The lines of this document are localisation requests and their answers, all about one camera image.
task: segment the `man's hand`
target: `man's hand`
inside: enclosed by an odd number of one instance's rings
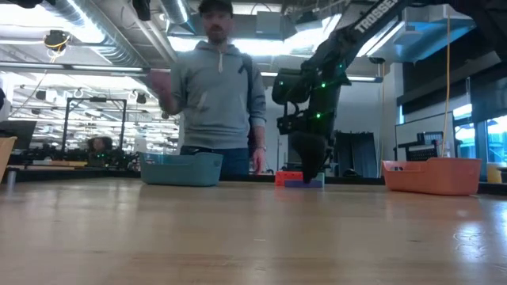
[[[259,175],[264,170],[266,163],[266,152],[263,148],[258,147],[252,155],[253,167],[255,167],[255,174]]]
[[[151,71],[148,74],[151,87],[158,94],[160,106],[170,115],[177,112],[177,103],[171,94],[171,77],[169,74],[160,71]]]

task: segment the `jeans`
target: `jeans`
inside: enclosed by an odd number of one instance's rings
[[[194,155],[199,152],[222,154],[222,171],[220,176],[248,175],[250,172],[250,156],[248,148],[210,150],[203,147],[182,146],[181,155]]]

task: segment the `yellow cable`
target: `yellow cable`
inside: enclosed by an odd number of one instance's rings
[[[445,137],[447,134],[447,117],[449,111],[449,97],[451,96],[451,14],[449,13],[449,7],[447,10],[447,97],[445,99],[445,121],[444,121],[444,135],[442,137],[442,149],[440,156],[445,155]]]
[[[382,63],[382,113],[381,113],[381,126],[380,126],[380,177],[382,177],[382,160],[383,160],[383,138],[384,138],[384,120],[383,120],[383,114],[384,114],[384,105],[386,101],[386,63]]]
[[[71,38],[71,36],[67,36],[67,38],[63,42],[61,42],[59,44],[44,44],[44,45],[46,47],[48,47],[48,48],[60,48],[61,46],[63,46],[64,44],[66,44],[69,41],[70,38]]]
[[[51,57],[51,60],[49,61],[49,63],[55,63],[56,59],[58,58],[58,54],[60,53],[60,49],[61,49],[61,48],[62,48],[62,45],[60,45],[60,46],[58,47],[57,55],[52,56],[52,57]],[[11,112],[11,113],[9,114],[9,117],[12,117],[12,116],[16,115],[16,114],[17,114],[17,112],[18,112],[19,110],[21,110],[21,109],[22,109],[22,108],[26,105],[26,103],[28,103],[28,101],[29,101],[30,99],[32,99],[33,95],[35,95],[35,93],[36,93],[36,92],[37,92],[37,90],[39,89],[40,85],[42,84],[42,81],[46,78],[46,76],[47,76],[47,75],[48,75],[48,70],[45,70],[45,71],[44,71],[44,74],[42,75],[42,78],[39,80],[39,82],[37,83],[37,86],[36,86],[36,87],[35,87],[35,89],[32,91],[32,94],[30,94],[30,96],[29,96],[29,97],[25,100],[25,102],[23,102],[23,104],[21,104],[21,106],[20,106],[19,108],[17,108],[17,109],[16,109],[16,110],[14,110],[13,112]]]

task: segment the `baseball cap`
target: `baseball cap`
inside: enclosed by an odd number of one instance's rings
[[[199,4],[199,14],[210,11],[223,11],[233,15],[232,2],[230,0],[202,0]]]

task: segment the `backpack strap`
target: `backpack strap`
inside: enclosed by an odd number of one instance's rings
[[[248,77],[248,91],[246,96],[246,107],[248,112],[251,110],[251,101],[252,101],[252,89],[254,88],[254,62],[252,57],[247,54],[242,54],[243,64],[242,69],[244,68],[246,71],[246,76]],[[249,157],[252,157],[255,151],[255,134],[254,130],[250,128],[250,133],[248,134],[248,152]]]
[[[246,75],[248,76],[248,93],[246,97],[246,106],[248,110],[250,110],[250,102],[252,101],[252,89],[254,88],[254,78],[253,78],[253,72],[254,72],[254,62],[252,60],[252,57],[248,54],[242,54],[243,58],[243,67],[245,68]]]

